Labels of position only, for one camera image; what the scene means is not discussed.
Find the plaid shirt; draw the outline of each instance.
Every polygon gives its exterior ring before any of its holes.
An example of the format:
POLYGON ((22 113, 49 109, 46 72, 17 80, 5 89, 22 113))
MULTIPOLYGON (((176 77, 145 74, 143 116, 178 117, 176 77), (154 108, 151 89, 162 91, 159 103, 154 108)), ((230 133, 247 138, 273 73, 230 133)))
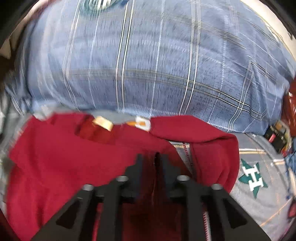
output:
POLYGON ((60 102, 263 134, 295 69, 239 0, 62 0, 26 28, 6 90, 20 112, 60 102))

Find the gray fabric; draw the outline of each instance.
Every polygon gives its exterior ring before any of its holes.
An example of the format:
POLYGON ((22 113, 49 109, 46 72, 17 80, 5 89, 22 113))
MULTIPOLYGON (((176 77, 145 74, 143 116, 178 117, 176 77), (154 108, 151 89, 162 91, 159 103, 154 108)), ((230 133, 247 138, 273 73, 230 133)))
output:
POLYGON ((20 115, 13 105, 9 105, 7 97, 2 102, 1 111, 3 111, 3 120, 7 118, 5 125, 1 125, 2 141, 0 143, 0 209, 6 214, 6 189, 9 173, 13 167, 13 162, 7 157, 8 150, 13 146, 15 140, 21 134, 21 129, 30 118, 30 114, 20 115))
MULTIPOLYGON (((259 140, 255 142, 247 134, 234 134, 239 142, 240 158, 245 160, 250 166, 259 163, 260 174, 267 183, 268 188, 260 187, 257 197, 254 198, 249 185, 239 181, 239 178, 244 175, 242 162, 240 162, 238 178, 230 195, 261 226, 272 241, 279 240, 290 225, 287 214, 292 201, 292 195, 288 192, 289 180, 286 176, 283 158, 261 136, 250 135, 259 140)), ((186 164, 188 158, 183 144, 172 144, 186 164)))
POLYGON ((29 24, 6 87, 20 112, 188 114, 255 134, 276 122, 296 62, 240 0, 106 2, 57 1, 29 24))
MULTIPOLYGON (((34 116, 39 119, 46 119, 51 116, 53 113, 66 113, 66 112, 73 112, 73 110, 64 107, 64 106, 46 106, 43 105, 41 107, 41 111, 37 111, 34 113, 34 116)), ((134 121, 135 116, 117 113, 110 110, 89 110, 85 111, 93 116, 102 116, 107 120, 110 120, 113 124, 121 124, 127 121, 134 121)))

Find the red fabric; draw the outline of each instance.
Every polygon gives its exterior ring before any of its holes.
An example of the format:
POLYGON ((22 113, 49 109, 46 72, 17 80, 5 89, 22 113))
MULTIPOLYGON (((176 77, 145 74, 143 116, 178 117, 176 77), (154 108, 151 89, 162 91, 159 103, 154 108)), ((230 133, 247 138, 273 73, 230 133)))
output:
POLYGON ((152 118, 150 132, 126 124, 109 132, 92 120, 84 114, 32 118, 11 150, 16 166, 7 191, 7 217, 21 240, 30 240, 85 183, 99 186, 122 175, 138 153, 144 156, 141 195, 137 204, 123 207, 123 240, 180 240, 182 207, 157 201, 155 153, 167 154, 182 174, 190 173, 166 139, 190 143, 198 182, 220 183, 228 192, 235 183, 236 137, 197 118, 152 118))
POLYGON ((296 137, 296 77, 290 83, 288 93, 283 96, 281 119, 289 126, 291 137, 296 137))

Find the red object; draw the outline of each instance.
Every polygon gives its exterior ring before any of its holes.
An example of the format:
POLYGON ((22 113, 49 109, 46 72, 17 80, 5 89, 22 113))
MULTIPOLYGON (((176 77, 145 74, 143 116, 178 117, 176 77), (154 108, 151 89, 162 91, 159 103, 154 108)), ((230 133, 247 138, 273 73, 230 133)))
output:
POLYGON ((289 211, 288 211, 288 218, 294 218, 294 217, 296 217, 296 201, 295 201, 295 199, 292 200, 292 203, 291 203, 289 211))
POLYGON ((123 240, 181 240, 182 207, 159 201, 155 153, 167 154, 182 174, 190 173, 167 140, 190 143, 197 182, 220 183, 230 192, 236 181, 236 137, 195 117, 152 118, 150 132, 126 124, 109 132, 92 120, 83 114, 32 118, 11 150, 16 166, 7 191, 7 218, 22 241, 30 240, 82 185, 109 183, 134 164, 138 153, 144 156, 141 195, 137 204, 123 206, 123 240))
POLYGON ((281 119, 289 126, 291 137, 296 137, 296 77, 283 97, 281 119))
POLYGON ((269 138, 269 143, 272 143, 274 141, 274 139, 276 138, 276 134, 272 134, 271 137, 269 138))

